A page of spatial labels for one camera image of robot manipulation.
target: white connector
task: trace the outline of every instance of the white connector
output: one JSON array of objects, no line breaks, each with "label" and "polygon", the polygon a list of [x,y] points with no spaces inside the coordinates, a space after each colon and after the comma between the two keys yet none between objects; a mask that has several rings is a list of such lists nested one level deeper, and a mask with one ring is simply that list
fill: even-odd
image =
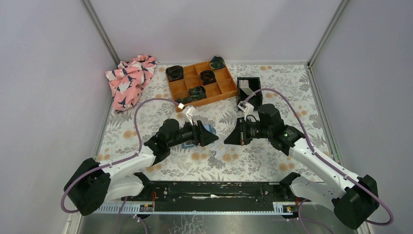
[{"label": "white connector", "polygon": [[193,125],[192,113],[195,111],[195,107],[187,106],[183,111],[185,114],[185,121],[188,121],[189,123],[191,123],[191,125]]},{"label": "white connector", "polygon": [[238,107],[244,112],[244,120],[246,120],[248,115],[252,115],[252,112],[254,111],[254,106],[249,102],[241,101],[238,104]]}]

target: pink fabric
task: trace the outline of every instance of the pink fabric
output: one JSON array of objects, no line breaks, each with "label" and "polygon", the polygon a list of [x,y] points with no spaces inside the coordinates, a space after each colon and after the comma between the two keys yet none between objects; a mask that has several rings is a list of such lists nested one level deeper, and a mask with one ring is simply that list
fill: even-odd
[{"label": "pink fabric", "polygon": [[116,112],[128,110],[140,100],[143,89],[153,77],[155,67],[155,57],[139,55],[129,62],[121,61],[118,69],[105,72]]}]

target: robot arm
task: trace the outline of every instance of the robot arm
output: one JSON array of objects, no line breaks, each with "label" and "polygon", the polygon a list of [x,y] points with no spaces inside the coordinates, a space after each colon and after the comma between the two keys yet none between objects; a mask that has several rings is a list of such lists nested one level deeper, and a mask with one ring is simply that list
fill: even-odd
[{"label": "robot arm", "polygon": [[197,125],[192,122],[192,111],[193,107],[186,111],[189,122],[182,128],[175,119],[165,120],[159,131],[144,143],[140,152],[131,152],[102,162],[96,162],[93,158],[83,161],[64,187],[66,191],[75,179],[90,170],[95,170],[83,177],[68,192],[68,197],[80,213],[89,215],[104,201],[139,195],[144,189],[144,183],[134,173],[164,160],[170,155],[170,147],[187,141],[206,146],[218,140],[216,135],[205,129],[200,120],[197,121]]},{"label": "robot arm", "polygon": [[[357,229],[378,208],[378,203],[370,195],[316,157],[309,149],[303,133],[295,127],[285,125],[273,104],[260,106],[260,120],[255,122],[246,118],[253,110],[252,105],[240,104],[245,117],[237,119],[235,129],[224,141],[225,144],[247,145],[254,138],[266,138],[275,149],[301,162],[325,182],[312,182],[298,173],[291,173],[280,182],[286,187],[287,193],[307,198],[330,209],[342,223],[352,229]],[[357,178],[370,192],[378,194],[376,181],[369,175],[361,178],[319,149],[315,148],[315,152],[343,170],[347,176]]]}]

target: floral tablecloth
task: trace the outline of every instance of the floral tablecloth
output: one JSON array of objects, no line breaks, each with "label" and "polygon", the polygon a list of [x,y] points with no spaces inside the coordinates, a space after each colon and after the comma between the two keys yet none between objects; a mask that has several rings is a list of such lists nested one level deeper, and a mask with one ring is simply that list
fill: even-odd
[{"label": "floral tablecloth", "polygon": [[[158,65],[154,77],[143,91],[141,101],[149,98],[171,98],[166,80],[166,65]],[[228,65],[232,77],[260,77],[261,87],[279,90],[292,103],[319,149],[328,153],[321,119],[314,103],[304,65]],[[263,103],[273,103],[284,122],[300,129],[287,104],[272,92],[263,93]],[[136,150],[138,139],[133,126],[135,108],[116,114],[111,111],[97,160],[115,158]],[[235,120],[242,113],[236,109],[235,97],[198,107],[194,120],[211,124],[220,139],[234,129]],[[139,110],[137,122],[142,140],[154,135],[167,118],[184,123],[182,113],[176,113],[169,102],[149,102]],[[280,181],[290,172],[297,172],[313,181],[320,181],[307,167],[290,156],[275,150],[265,139],[255,139],[247,146],[229,146],[222,159],[216,159],[206,147],[183,149],[175,146],[164,161],[143,170],[150,180],[202,181]]]}]

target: wooden tray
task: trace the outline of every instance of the wooden tray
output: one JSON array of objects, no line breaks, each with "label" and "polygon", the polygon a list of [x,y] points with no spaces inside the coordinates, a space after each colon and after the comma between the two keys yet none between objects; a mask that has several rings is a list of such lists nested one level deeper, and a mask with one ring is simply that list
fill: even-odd
[{"label": "wooden tray", "polygon": [[226,66],[225,68],[214,71],[217,82],[202,85],[199,75],[205,70],[211,70],[209,62],[201,62],[184,67],[183,79],[170,82],[167,78],[172,98],[174,100],[177,100],[178,98],[186,98],[189,96],[188,90],[196,86],[203,86],[205,88],[206,98],[187,103],[185,106],[192,105],[194,107],[199,107],[237,95],[237,86]]}]

